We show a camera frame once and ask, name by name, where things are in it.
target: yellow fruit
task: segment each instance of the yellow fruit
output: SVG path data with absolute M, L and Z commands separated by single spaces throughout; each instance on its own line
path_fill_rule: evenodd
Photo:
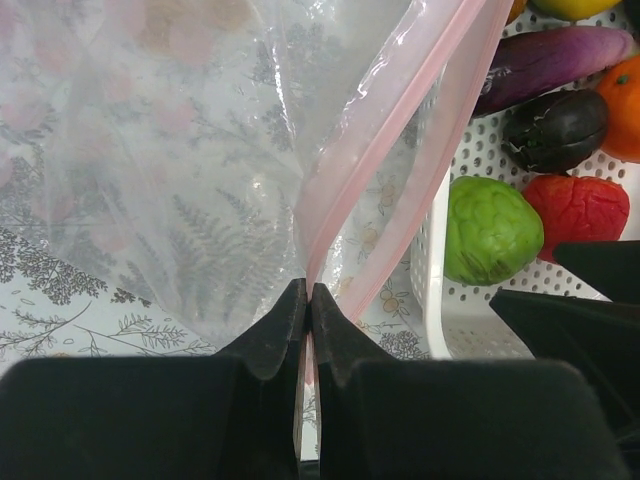
M 575 22 L 593 17 L 622 0 L 532 0 L 544 13 L 560 20 Z

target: red fruit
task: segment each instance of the red fruit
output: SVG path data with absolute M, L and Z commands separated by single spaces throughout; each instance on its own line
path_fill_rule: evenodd
M 629 196 L 617 183 L 596 177 L 541 175 L 522 192 L 544 226 L 538 258 L 554 262 L 563 242 L 615 241 L 629 218 Z

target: floral pattern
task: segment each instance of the floral pattern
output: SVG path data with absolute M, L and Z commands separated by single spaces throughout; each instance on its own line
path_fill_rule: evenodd
M 0 229 L 0 374 L 24 358 L 195 356 L 217 351 L 216 345 L 157 305 L 82 274 L 37 249 L 38 254 L 25 253 L 30 248 L 21 238 Z M 398 265 L 378 300 L 356 325 L 395 357 L 420 360 L 428 353 L 421 311 L 408 293 L 407 266 L 407 259 Z M 56 279 L 53 287 L 38 280 L 47 273 Z M 345 278 L 342 289 L 349 283 Z M 317 458 L 313 385 L 305 388 L 303 422 L 303 457 Z
M 248 326 L 231 319 L 264 315 L 304 275 L 292 210 L 308 165 L 295 154 L 314 157 L 349 100 L 338 90 L 369 60 L 356 61 L 332 21 L 310 20 L 303 0 L 291 1 L 298 10 L 280 43 L 254 39 L 254 27 L 244 30 L 252 10 L 234 2 L 244 9 L 223 15 L 222 30 L 245 42 L 231 46 L 192 14 L 145 25 L 139 8 L 162 10 L 163 1 L 105 2 L 112 17 L 96 28 L 101 1 L 0 0 L 0 82 L 16 86 L 0 91 L 2 372 L 42 356 L 210 355 Z M 204 22 L 221 20 L 205 13 Z M 289 60 L 284 93 L 274 55 Z M 338 298 L 392 216 L 416 125 L 414 117 L 329 252 L 323 281 Z M 356 323 L 392 355 L 420 359 L 407 262 Z M 182 318 L 224 322 L 186 326 L 160 302 Z M 312 385 L 306 395 L 303 456 L 313 458 Z

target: patterned tablecloth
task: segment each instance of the patterned tablecloth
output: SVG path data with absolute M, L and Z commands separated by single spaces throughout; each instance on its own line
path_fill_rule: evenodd
M 357 322 L 401 359 L 427 356 L 405 257 Z M 0 231 L 0 372 L 46 356 L 210 355 L 217 350 L 158 306 L 47 256 Z M 313 389 L 304 410 L 303 458 L 315 458 Z

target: purple eggplant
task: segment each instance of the purple eggplant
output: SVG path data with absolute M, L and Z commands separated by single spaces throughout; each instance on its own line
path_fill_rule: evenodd
M 569 26 L 500 41 L 475 117 L 499 112 L 624 60 L 634 44 L 615 28 Z
M 502 149 L 520 168 L 566 173 L 600 148 L 607 102 L 593 90 L 553 92 L 519 107 L 502 132 Z

